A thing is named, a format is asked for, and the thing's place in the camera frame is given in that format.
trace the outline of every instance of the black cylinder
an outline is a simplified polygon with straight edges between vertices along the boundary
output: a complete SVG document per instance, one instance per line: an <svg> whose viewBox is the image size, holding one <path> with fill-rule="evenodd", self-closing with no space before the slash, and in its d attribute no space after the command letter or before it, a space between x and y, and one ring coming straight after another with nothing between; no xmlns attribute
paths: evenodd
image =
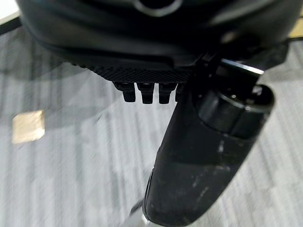
<svg viewBox="0 0 303 227"><path fill-rule="evenodd" d="M143 203L151 222L187 226L217 200L248 155L274 105L261 86L240 100L210 89L177 104L158 151Z"/></svg>

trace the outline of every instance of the beige square patch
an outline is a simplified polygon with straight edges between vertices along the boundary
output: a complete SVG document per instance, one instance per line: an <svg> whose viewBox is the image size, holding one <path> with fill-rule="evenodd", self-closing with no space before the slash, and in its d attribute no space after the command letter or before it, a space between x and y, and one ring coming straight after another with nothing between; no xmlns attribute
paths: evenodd
<svg viewBox="0 0 303 227"><path fill-rule="evenodd" d="M18 114L13 119L14 144L35 141L45 134L44 112L34 111Z"/></svg>

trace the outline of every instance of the black plastic part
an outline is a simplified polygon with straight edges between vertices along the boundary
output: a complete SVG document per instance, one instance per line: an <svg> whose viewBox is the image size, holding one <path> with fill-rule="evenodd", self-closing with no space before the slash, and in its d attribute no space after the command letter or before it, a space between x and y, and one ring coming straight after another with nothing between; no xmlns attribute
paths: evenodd
<svg viewBox="0 0 303 227"><path fill-rule="evenodd" d="M263 103L250 105L254 107L250 111L258 116L254 117L243 102L233 99L222 104L223 108L214 108L216 115L208 118L202 110L216 106L224 95L214 93L218 96L214 98L205 94L197 98L202 102L196 102L188 89L184 91L158 151L143 203L146 218L155 224L187 226L212 206L248 155L274 103L273 93L264 93ZM257 130L247 128L254 124ZM220 132L226 128L240 136Z"/></svg>
<svg viewBox="0 0 303 227"><path fill-rule="evenodd" d="M177 83L163 83L159 84L159 103L168 104L170 94L177 87Z"/></svg>
<svg viewBox="0 0 303 227"><path fill-rule="evenodd" d="M137 83L138 89L142 94L143 104L152 104L153 101L153 90L155 84L152 83Z"/></svg>
<svg viewBox="0 0 303 227"><path fill-rule="evenodd" d="M261 75L221 62L212 79L217 86L237 89L237 93L241 93L242 96L249 96Z"/></svg>
<svg viewBox="0 0 303 227"><path fill-rule="evenodd" d="M5 24L0 25L0 35L10 32L20 26L21 26L21 22L19 17L12 19L6 22Z"/></svg>
<svg viewBox="0 0 303 227"><path fill-rule="evenodd" d="M175 101L178 102L182 96L182 93L183 93L183 90L184 90L184 87L185 87L185 83L180 83L178 84L177 86L177 89L176 89L176 97L175 97Z"/></svg>
<svg viewBox="0 0 303 227"><path fill-rule="evenodd" d="M134 2L17 0L22 23L42 46L99 69L108 80L133 83L184 83L188 73L183 69L194 67L209 50L219 50L223 58L249 59L286 40L302 6L302 0L184 0L176 12L153 18Z"/></svg>
<svg viewBox="0 0 303 227"><path fill-rule="evenodd" d="M123 92L124 100L128 103L133 103L136 101L136 93L133 83L121 83L113 82L115 87Z"/></svg>
<svg viewBox="0 0 303 227"><path fill-rule="evenodd" d="M239 63L265 71L285 62L288 49L289 40L286 40L285 42L261 51L250 59L239 61Z"/></svg>

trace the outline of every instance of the metal part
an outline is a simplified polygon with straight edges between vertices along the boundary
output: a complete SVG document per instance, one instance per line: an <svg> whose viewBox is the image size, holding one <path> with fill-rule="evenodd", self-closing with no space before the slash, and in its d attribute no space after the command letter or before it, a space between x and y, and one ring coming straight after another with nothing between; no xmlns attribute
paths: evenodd
<svg viewBox="0 0 303 227"><path fill-rule="evenodd" d="M136 0L134 6L140 12L150 16L150 17L163 17L169 15L180 8L183 0L173 0L171 4L161 7L161 8L151 8L144 4L142 0Z"/></svg>
<svg viewBox="0 0 303 227"><path fill-rule="evenodd" d="M238 63L236 61L231 61L231 60L228 60L228 59L222 59L222 62L227 64L227 65L231 65L233 67L237 67L237 68L240 68L240 69L258 74L260 76L263 75L263 73L264 73L263 70L259 70L259 69L256 69L254 67L248 66L248 65L243 65L243 64Z"/></svg>
<svg viewBox="0 0 303 227"><path fill-rule="evenodd" d="M146 219L142 209L138 209L134 212L121 227L162 227L156 225Z"/></svg>

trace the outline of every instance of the floor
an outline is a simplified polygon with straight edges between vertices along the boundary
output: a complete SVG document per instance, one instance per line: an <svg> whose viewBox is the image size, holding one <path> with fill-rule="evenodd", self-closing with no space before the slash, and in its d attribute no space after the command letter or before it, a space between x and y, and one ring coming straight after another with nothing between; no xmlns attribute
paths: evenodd
<svg viewBox="0 0 303 227"><path fill-rule="evenodd" d="M19 14L16 0L0 0L0 26L19 17Z"/></svg>
<svg viewBox="0 0 303 227"><path fill-rule="evenodd" d="M303 43L262 83L276 109L194 226L303 226ZM0 227L119 226L143 197L174 106L125 103L110 82L60 62L22 28L0 36ZM12 144L13 117L35 110L45 111L45 135Z"/></svg>

